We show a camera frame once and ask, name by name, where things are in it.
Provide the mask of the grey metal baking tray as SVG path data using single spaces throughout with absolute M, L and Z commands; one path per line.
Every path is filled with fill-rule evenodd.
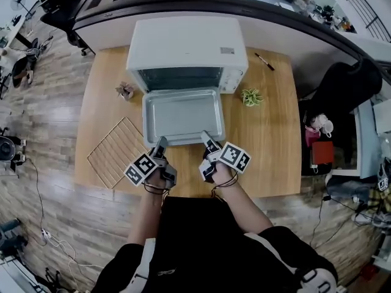
M 202 143 L 201 132 L 225 139 L 220 93 L 213 87 L 151 92 L 142 99 L 143 136 L 154 147 L 160 137 L 169 146 Z

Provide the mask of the black round wheeled device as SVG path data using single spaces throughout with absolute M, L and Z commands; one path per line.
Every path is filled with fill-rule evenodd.
M 16 167 L 26 161 L 24 153 L 26 140 L 12 136 L 0 136 L 0 162 L 9 162 L 10 169 L 16 172 Z

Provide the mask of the black chair with jacket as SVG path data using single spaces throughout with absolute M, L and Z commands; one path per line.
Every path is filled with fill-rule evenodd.
M 362 59 L 354 65 L 337 62 L 326 71 L 320 85 L 310 99 L 298 102 L 302 142 L 302 176 L 327 174 L 340 163 L 350 167 L 357 153 L 357 141 L 354 109 L 380 92 L 382 75 L 375 64 Z M 321 133 L 317 141 L 332 142 L 330 153 L 337 155 L 333 163 L 320 164 L 315 172 L 311 168 L 312 145 L 309 140 L 309 129 L 312 120 L 325 115 L 334 126 L 331 136 Z

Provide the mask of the small green potted plant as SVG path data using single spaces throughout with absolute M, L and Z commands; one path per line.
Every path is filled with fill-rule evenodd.
M 241 99 L 246 107 L 259 106 L 263 101 L 263 96 L 260 95 L 259 89 L 243 89 L 241 91 Z

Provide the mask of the white toaster oven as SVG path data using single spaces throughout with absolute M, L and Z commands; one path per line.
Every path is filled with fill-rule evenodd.
M 139 20 L 126 61 L 145 93 L 216 87 L 232 94 L 248 67 L 239 21 L 218 16 Z

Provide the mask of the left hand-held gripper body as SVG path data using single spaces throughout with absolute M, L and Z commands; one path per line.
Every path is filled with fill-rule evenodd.
M 165 182 L 163 187 L 148 181 L 155 170 L 159 171 L 160 179 Z M 168 163 L 166 157 L 151 157 L 148 153 L 141 154 L 123 173 L 136 187 L 143 184 L 154 189 L 171 189 L 177 182 L 177 171 Z

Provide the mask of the gold wire oven rack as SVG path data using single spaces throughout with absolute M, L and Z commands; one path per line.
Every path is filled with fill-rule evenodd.
M 143 135 L 128 117 L 122 117 L 87 155 L 87 161 L 104 187 L 113 189 L 127 166 L 148 150 Z

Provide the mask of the black marker pen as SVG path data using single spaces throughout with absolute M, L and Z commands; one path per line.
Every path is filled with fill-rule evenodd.
M 259 55 L 258 53 L 254 53 L 271 71 L 274 71 L 274 67 L 268 62 L 266 61 L 264 58 L 262 58 L 261 55 Z

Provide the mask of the person's left forearm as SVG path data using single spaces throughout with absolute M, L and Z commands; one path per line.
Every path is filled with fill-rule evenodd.
M 158 170 L 154 171 L 148 181 L 159 187 L 165 185 L 165 182 L 159 177 Z M 147 190 L 143 193 L 139 208 L 133 216 L 127 240 L 129 244 L 144 245 L 147 239 L 155 238 L 158 233 L 163 191 L 148 186 L 146 188 Z

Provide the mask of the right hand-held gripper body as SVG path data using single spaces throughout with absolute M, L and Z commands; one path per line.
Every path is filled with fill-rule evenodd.
M 226 142 L 222 147 L 217 159 L 204 159 L 199 166 L 200 174 L 205 182 L 212 183 L 212 175 L 216 171 L 216 163 L 221 162 L 234 171 L 243 174 L 246 170 L 251 156 L 236 145 Z

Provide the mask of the small pink potted plant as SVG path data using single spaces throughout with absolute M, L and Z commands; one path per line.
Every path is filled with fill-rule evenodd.
M 134 87 L 127 82 L 121 82 L 118 87 L 115 88 L 118 96 L 121 96 L 125 101 L 129 101 L 134 95 Z

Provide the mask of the black standing fan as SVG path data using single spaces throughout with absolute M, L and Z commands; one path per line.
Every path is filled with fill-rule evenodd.
M 33 14 L 30 10 L 25 6 L 26 0 L 11 0 L 10 7 L 14 11 L 25 10 L 27 12 L 27 17 L 31 18 Z

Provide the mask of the light blue desk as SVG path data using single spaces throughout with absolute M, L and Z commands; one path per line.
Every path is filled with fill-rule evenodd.
M 376 176 L 385 158 L 391 159 L 391 131 L 378 132 L 372 100 L 355 110 L 357 131 L 357 170 L 360 178 Z

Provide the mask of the red book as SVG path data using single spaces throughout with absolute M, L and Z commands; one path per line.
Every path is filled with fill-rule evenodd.
M 315 165 L 331 164 L 334 161 L 334 145 L 332 141 L 312 143 L 312 163 Z

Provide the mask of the pink white plush toy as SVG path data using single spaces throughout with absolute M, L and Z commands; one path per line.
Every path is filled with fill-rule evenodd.
M 310 126 L 315 131 L 319 131 L 327 121 L 328 118 L 324 114 L 319 114 L 311 119 Z

